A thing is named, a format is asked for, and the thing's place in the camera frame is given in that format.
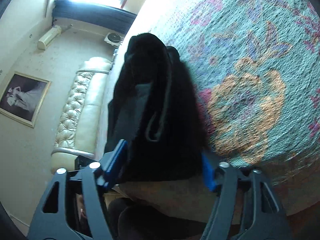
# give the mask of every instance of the mattress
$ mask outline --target mattress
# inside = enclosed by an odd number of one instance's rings
[[[320,200],[320,20],[308,0],[147,0],[119,48],[112,86],[129,39],[144,32],[186,63],[213,152],[265,171],[288,215]],[[120,188],[199,221],[214,202],[200,177]]]

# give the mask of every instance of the framed picture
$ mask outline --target framed picture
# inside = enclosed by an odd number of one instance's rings
[[[50,84],[51,81],[14,72],[1,91],[0,113],[33,128]]]

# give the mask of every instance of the metal screw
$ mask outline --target metal screw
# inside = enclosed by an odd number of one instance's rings
[[[227,163],[227,162],[220,162],[220,163],[219,163],[219,166],[222,167],[222,168],[229,168],[229,167],[230,167],[230,164]]]
[[[89,167],[90,167],[90,169],[96,169],[96,168],[100,167],[100,165],[101,165],[100,163],[94,162],[94,163],[90,163]]]
[[[67,170],[66,170],[65,168],[57,169],[57,173],[58,173],[58,174],[64,174],[64,173],[66,173],[66,172],[67,172]]]
[[[254,172],[254,173],[257,173],[257,174],[261,174],[261,173],[262,173],[262,171],[260,171],[260,170],[256,170],[256,169],[255,169],[255,170],[253,170],[253,172]]]

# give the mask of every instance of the black garment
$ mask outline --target black garment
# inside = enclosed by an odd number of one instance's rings
[[[128,198],[113,200],[109,221],[120,240],[172,240],[202,234],[206,223],[168,217]]]
[[[187,179],[202,171],[206,138],[188,70],[174,47],[133,36],[109,104],[105,152],[120,139],[128,157],[119,183]]]

